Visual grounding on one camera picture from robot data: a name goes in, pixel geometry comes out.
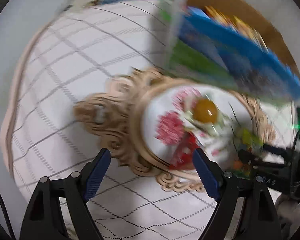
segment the plate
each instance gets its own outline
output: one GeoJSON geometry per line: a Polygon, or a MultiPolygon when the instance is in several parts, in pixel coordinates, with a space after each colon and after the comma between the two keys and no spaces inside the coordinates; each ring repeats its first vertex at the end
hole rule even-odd
{"type": "MultiPolygon", "coordinates": [[[[169,170],[172,149],[156,138],[159,116],[167,111],[178,111],[176,95],[189,88],[212,93],[220,111],[233,122],[252,130],[265,142],[274,140],[275,131],[256,99],[191,80],[171,78],[156,68],[135,69],[129,76],[110,79],[106,93],[95,93],[78,102],[74,114],[88,132],[100,136],[99,146],[108,148],[111,156],[117,158],[120,165],[129,166],[133,173],[156,177],[165,191],[202,192],[204,187],[194,170],[169,170]]],[[[217,138],[205,149],[224,169],[236,158],[232,136],[231,132],[222,139],[217,138]]],[[[209,140],[199,137],[203,145],[209,140]]]]}

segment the pink flower pattern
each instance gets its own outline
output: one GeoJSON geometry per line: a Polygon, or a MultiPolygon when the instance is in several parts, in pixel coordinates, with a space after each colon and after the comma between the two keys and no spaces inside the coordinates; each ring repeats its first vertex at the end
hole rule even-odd
{"type": "MultiPolygon", "coordinates": [[[[193,88],[193,87],[187,87],[185,89],[179,90],[172,98],[172,104],[174,105],[174,107],[178,110],[183,111],[183,100],[185,97],[190,96],[190,95],[195,95],[197,97],[201,96],[201,93],[193,88]]],[[[196,102],[193,101],[192,102],[192,106],[191,107],[195,107],[196,102]]]]}
{"type": "Polygon", "coordinates": [[[211,152],[212,156],[217,156],[218,154],[219,154],[219,150],[216,149],[211,152]]]}
{"type": "Polygon", "coordinates": [[[178,144],[184,134],[183,122],[179,119],[176,111],[166,112],[165,115],[159,115],[159,124],[157,126],[157,139],[165,145],[178,144]]]}
{"type": "Polygon", "coordinates": [[[208,137],[208,134],[206,132],[201,131],[199,136],[200,137],[208,137]]]}

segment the cardboard box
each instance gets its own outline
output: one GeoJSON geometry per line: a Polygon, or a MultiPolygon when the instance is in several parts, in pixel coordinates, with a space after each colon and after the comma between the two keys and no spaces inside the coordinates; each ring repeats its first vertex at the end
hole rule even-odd
{"type": "Polygon", "coordinates": [[[285,45],[281,34],[258,11],[243,0],[188,0],[188,5],[204,9],[212,6],[228,17],[237,16],[262,36],[265,44],[273,51],[279,60],[287,64],[291,71],[300,79],[298,67],[285,45]]]}

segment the red food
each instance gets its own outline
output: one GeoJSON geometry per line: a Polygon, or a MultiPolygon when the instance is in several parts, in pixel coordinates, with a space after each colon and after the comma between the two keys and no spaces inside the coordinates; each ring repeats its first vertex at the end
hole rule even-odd
{"type": "Polygon", "coordinates": [[[240,171],[243,167],[243,163],[241,161],[234,161],[233,166],[235,170],[240,171]]]}
{"type": "Polygon", "coordinates": [[[193,170],[192,163],[193,151],[198,148],[196,139],[193,133],[186,132],[177,149],[173,153],[173,157],[170,161],[170,170],[193,170]]]}

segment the checkered pattern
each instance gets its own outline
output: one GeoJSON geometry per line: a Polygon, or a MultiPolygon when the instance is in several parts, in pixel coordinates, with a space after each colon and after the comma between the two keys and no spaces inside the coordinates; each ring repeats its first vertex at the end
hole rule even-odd
{"type": "MultiPolygon", "coordinates": [[[[114,75],[162,64],[167,27],[157,3],[130,0],[65,12],[34,46],[11,142],[16,184],[27,200],[40,177],[65,178],[100,150],[98,137],[75,121],[74,103],[103,92],[114,75]]],[[[279,135],[276,143],[289,144],[291,109],[263,107],[279,135]]],[[[198,239],[215,205],[206,193],[164,192],[154,178],[137,177],[113,159],[88,208],[104,238],[198,239]]],[[[64,199],[61,207],[75,238],[64,199]]]]}

